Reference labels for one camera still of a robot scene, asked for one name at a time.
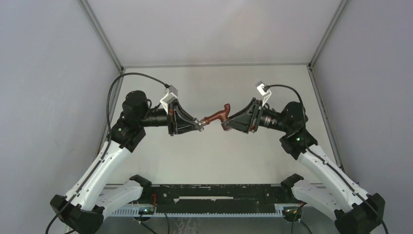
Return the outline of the red brown water faucet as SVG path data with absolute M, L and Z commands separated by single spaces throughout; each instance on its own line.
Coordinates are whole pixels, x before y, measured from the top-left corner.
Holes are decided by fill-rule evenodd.
M 222 129 L 224 131 L 229 131 L 230 127 L 227 126 L 226 122 L 229 120 L 228 115 L 230 113 L 230 109 L 231 109 L 230 104 L 227 103 L 227 104 L 224 105 L 223 110 L 217 111 L 216 113 L 214 113 L 210 116 L 204 117 L 202 119 L 202 123 L 204 125 L 209 125 L 211 122 L 213 122 L 215 120 L 219 120 L 220 123 L 221 123 Z

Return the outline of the silver metal tee fitting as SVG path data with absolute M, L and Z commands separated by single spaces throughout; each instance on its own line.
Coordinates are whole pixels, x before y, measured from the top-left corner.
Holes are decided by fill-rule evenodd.
M 204 119 L 197 119 L 197 118 L 194 119 L 194 129 L 196 131 L 202 132 L 206 125 L 207 124 Z

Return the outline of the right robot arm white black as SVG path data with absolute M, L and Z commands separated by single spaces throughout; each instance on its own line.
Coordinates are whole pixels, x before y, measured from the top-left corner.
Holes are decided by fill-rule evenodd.
M 288 203 L 300 200 L 329 217 L 341 234 L 368 234 L 384 225 L 385 200 L 370 194 L 351 180 L 324 152 L 305 128 L 308 120 L 303 105 L 290 102 L 279 113 L 253 98 L 241 111 L 228 117 L 223 125 L 244 133 L 259 127 L 278 130 L 284 151 L 320 180 L 325 189 L 311 185 L 298 174 L 282 182 L 282 198 Z

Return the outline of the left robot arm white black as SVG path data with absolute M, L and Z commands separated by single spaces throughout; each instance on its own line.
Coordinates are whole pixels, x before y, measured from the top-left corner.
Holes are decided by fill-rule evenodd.
M 166 90 L 160 108 L 151 109 L 149 102 L 143 91 L 126 95 L 121 116 L 91 166 L 65 195 L 52 198 L 50 205 L 56 213 L 53 220 L 59 219 L 79 234 L 94 234 L 107 216 L 120 207 L 134 200 L 140 203 L 151 200 L 152 190 L 142 185 L 139 176 L 106 194 L 101 192 L 116 168 L 145 137 L 146 127 L 167 126 L 173 136 L 202 131 L 205 122 L 189 115 L 171 89 Z

